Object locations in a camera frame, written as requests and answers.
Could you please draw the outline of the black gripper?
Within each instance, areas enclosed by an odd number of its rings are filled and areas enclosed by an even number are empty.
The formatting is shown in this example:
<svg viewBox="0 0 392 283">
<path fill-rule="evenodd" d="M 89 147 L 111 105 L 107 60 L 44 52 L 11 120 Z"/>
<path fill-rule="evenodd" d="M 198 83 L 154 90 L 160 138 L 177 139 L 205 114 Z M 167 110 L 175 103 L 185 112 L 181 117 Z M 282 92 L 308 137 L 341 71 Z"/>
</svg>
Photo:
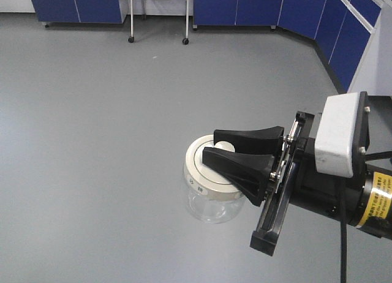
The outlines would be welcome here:
<svg viewBox="0 0 392 283">
<path fill-rule="evenodd" d="M 347 226 L 359 216 L 366 165 L 353 178 L 319 173 L 315 167 L 314 143 L 309 136 L 314 115 L 297 112 L 290 133 L 282 139 L 284 128 L 274 126 L 260 130 L 219 130 L 213 133 L 214 144 L 229 142 L 235 153 L 207 147 L 202 162 L 230 181 L 255 206 L 265 199 L 273 171 L 273 156 L 281 153 L 274 186 L 267 193 L 251 248 L 273 255 L 289 204 L 339 221 L 341 248 L 347 247 Z"/>
</svg>

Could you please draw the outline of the black robot arm with label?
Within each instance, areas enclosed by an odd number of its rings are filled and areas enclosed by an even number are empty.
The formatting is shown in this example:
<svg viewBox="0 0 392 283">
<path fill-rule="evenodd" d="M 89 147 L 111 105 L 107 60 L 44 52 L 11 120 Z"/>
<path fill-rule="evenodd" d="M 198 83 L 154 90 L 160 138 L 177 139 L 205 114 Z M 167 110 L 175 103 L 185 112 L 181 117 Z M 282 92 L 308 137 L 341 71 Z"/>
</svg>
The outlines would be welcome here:
<svg viewBox="0 0 392 283">
<path fill-rule="evenodd" d="M 289 204 L 343 221 L 379 238 L 391 238 L 391 172 L 369 164 L 390 152 L 360 155 L 352 177 L 320 173 L 314 115 L 299 111 L 288 135 L 281 126 L 262 130 L 216 130 L 213 141 L 234 151 L 206 147 L 202 162 L 263 208 L 251 247 L 273 255 Z"/>
</svg>

